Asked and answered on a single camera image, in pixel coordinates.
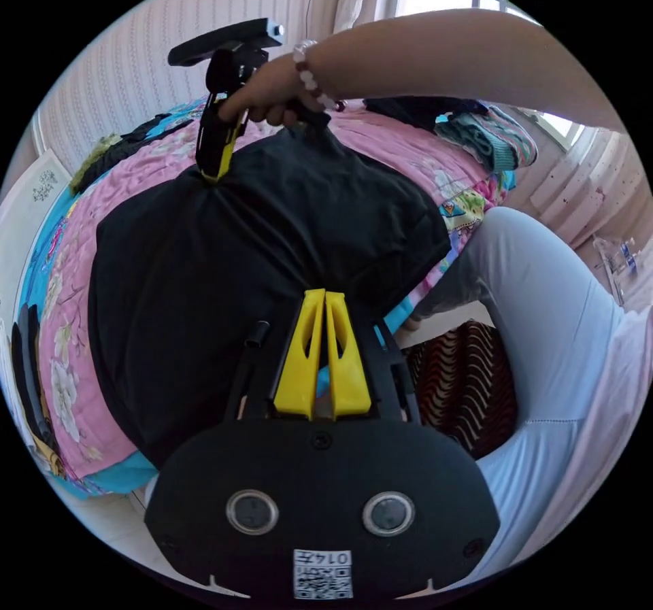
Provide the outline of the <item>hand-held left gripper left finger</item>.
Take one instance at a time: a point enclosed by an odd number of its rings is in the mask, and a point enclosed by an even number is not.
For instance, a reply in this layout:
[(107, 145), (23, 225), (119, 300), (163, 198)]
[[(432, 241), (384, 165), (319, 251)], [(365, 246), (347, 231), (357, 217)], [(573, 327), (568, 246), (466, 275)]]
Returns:
[(282, 415), (307, 420), (313, 418), (325, 294), (323, 288), (307, 290), (292, 325), (288, 350), (273, 398), (275, 410)]

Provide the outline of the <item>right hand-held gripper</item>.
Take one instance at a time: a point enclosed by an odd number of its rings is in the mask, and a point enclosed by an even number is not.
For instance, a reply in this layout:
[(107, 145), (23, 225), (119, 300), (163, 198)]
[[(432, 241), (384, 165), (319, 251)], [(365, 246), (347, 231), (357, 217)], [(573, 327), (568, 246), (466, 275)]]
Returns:
[(250, 75), (247, 48), (219, 48), (210, 59), (205, 75), (209, 96), (200, 118), (195, 148), (196, 165), (209, 184), (216, 184), (228, 172), (236, 141), (247, 123), (245, 112), (234, 120), (222, 120), (220, 108)]

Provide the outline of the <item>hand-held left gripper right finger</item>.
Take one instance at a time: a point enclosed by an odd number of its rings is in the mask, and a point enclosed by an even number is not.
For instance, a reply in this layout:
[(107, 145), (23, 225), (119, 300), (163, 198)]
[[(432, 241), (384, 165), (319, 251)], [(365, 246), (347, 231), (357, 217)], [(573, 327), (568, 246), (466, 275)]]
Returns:
[(326, 293), (326, 341), (333, 419), (367, 414), (371, 409), (371, 397), (342, 293)]

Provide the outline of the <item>person's right hand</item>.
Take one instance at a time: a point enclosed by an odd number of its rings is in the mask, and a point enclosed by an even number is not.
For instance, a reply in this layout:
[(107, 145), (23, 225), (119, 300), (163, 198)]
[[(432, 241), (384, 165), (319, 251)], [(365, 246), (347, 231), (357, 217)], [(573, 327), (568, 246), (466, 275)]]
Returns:
[(264, 64), (243, 88), (226, 99), (218, 115), (221, 120), (231, 122), (248, 113), (254, 122), (290, 126), (297, 122), (296, 113), (288, 109), (293, 100), (299, 100), (304, 108), (313, 112), (324, 110), (309, 95), (299, 79), (292, 56), (286, 54)]

